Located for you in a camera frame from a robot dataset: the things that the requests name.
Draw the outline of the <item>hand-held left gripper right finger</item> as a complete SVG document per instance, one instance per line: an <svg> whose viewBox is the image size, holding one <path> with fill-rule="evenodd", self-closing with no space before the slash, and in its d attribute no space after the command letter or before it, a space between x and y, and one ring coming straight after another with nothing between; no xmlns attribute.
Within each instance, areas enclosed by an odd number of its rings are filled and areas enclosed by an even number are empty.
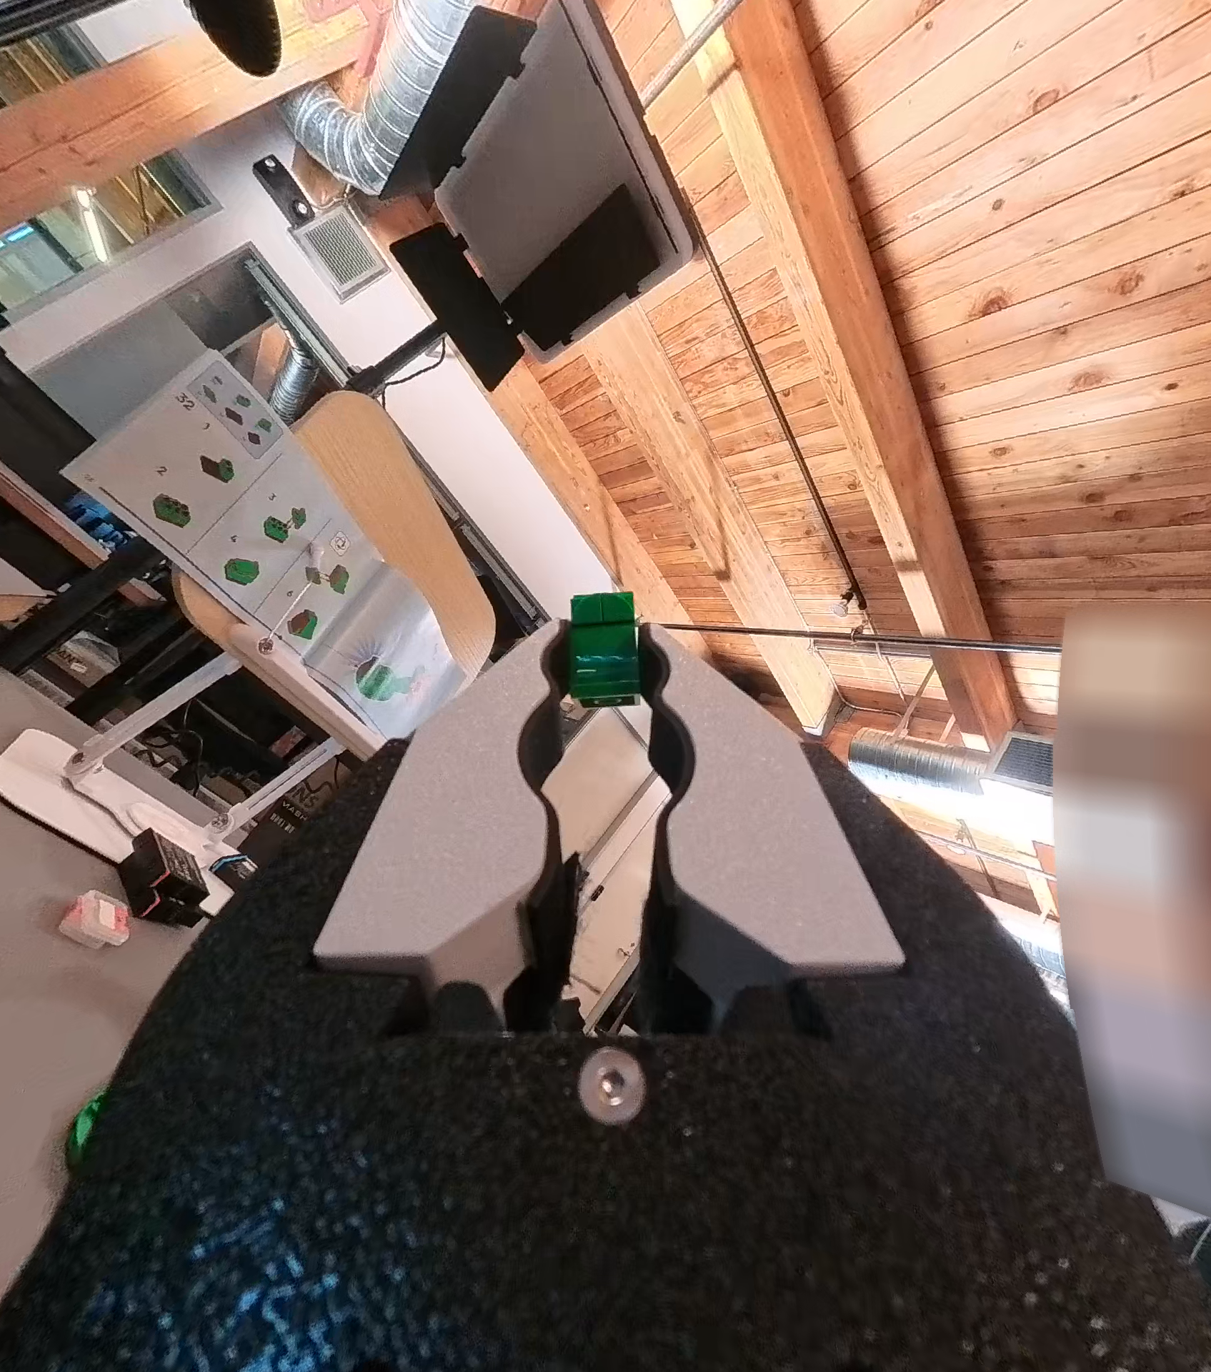
<svg viewBox="0 0 1211 1372"><path fill-rule="evenodd" d="M756 989L906 958L802 743L662 627L639 630L670 792L639 943L639 1029L714 1032Z"/></svg>

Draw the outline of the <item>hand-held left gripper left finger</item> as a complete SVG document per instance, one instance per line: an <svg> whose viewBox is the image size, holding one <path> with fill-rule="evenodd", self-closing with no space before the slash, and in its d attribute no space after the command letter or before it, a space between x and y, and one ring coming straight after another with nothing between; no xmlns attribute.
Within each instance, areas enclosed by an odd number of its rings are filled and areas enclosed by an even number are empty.
<svg viewBox="0 0 1211 1372"><path fill-rule="evenodd" d="M322 971L478 988L554 1029L575 942L575 854L544 788L563 760L569 625L550 622L409 740L314 947Z"/></svg>

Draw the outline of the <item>green lego brick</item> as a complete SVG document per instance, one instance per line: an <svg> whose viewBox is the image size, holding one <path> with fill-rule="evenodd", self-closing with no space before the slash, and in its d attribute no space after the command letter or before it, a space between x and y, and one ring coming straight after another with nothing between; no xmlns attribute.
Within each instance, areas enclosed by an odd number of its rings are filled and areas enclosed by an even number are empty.
<svg viewBox="0 0 1211 1372"><path fill-rule="evenodd" d="M630 592L575 596L569 653L569 695L580 707L633 707L643 699L637 604Z"/></svg>

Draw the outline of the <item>lego instruction booklet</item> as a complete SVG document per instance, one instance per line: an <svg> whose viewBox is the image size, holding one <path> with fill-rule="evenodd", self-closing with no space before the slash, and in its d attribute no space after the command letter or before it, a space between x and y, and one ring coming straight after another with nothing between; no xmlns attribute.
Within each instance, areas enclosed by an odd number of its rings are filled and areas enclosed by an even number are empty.
<svg viewBox="0 0 1211 1372"><path fill-rule="evenodd" d="M235 656L332 719L406 739L489 663L489 594L367 396L290 425L209 353L62 472L221 609Z"/></svg>

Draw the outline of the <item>thin metal ceiling rod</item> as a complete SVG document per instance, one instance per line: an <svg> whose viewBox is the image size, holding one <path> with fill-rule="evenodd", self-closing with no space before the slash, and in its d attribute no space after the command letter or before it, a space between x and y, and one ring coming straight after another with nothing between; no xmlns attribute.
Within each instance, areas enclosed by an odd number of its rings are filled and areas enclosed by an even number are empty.
<svg viewBox="0 0 1211 1372"><path fill-rule="evenodd" d="M710 623L664 623L649 622L650 627L664 630L674 634L696 632L701 635L717 636L746 636L767 638L768 640L806 640L828 643L840 646L870 646L886 649L924 649L927 652L962 652L962 653L991 653L991 655L1033 655L1061 657L1063 647L1061 643L998 643L975 640L960 636L926 636L922 634L886 634L868 628L855 630L819 630L810 627L758 627L747 625L710 625Z"/></svg>

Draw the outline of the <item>small clear pink box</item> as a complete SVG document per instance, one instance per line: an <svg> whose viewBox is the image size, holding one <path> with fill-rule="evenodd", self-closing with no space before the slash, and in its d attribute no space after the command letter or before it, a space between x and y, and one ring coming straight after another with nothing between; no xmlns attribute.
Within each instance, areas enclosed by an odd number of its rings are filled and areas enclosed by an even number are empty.
<svg viewBox="0 0 1211 1372"><path fill-rule="evenodd" d="M87 948L119 948L132 937L132 909L120 899L92 889L66 907L58 931Z"/></svg>

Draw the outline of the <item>white book stand wooden board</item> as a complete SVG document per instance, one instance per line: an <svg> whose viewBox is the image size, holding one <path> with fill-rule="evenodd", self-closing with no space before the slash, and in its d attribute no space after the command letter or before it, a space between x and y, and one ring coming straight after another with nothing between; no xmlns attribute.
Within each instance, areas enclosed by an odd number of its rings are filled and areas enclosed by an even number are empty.
<svg viewBox="0 0 1211 1372"><path fill-rule="evenodd" d="M193 628L218 648L151 705L79 748L27 729L0 753L0 800L119 861L153 828L208 865L342 753L365 760L465 690L495 615L424 472L388 412L339 391L296 425L221 358L145 402L66 468L171 565ZM238 670L323 735L209 824L112 770L111 757Z"/></svg>

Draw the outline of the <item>white vent grille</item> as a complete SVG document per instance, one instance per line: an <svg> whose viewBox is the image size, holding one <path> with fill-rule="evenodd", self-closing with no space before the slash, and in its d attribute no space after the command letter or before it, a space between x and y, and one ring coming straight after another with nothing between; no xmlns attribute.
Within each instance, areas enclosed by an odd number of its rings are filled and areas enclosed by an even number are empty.
<svg viewBox="0 0 1211 1372"><path fill-rule="evenodd" d="M353 299L389 272L373 236L348 205L311 209L290 234L339 302Z"/></svg>

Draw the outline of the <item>black studio light panel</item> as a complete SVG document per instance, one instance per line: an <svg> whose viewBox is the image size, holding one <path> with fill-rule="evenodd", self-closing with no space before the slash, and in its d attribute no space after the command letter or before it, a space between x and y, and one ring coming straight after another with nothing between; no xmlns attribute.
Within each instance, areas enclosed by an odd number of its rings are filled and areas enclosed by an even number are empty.
<svg viewBox="0 0 1211 1372"><path fill-rule="evenodd" d="M700 249L595 3L473 4L385 189L435 221L392 256L486 391L548 363Z"/></svg>

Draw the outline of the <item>silver ventilation duct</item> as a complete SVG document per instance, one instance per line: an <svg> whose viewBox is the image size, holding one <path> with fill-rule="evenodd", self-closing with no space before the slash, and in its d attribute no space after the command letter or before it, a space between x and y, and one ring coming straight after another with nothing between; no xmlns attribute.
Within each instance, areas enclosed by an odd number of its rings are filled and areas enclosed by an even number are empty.
<svg viewBox="0 0 1211 1372"><path fill-rule="evenodd" d="M296 144L344 185L388 197L398 159L475 9L472 1L393 3L359 109L344 104L326 81L283 100L283 120Z"/></svg>

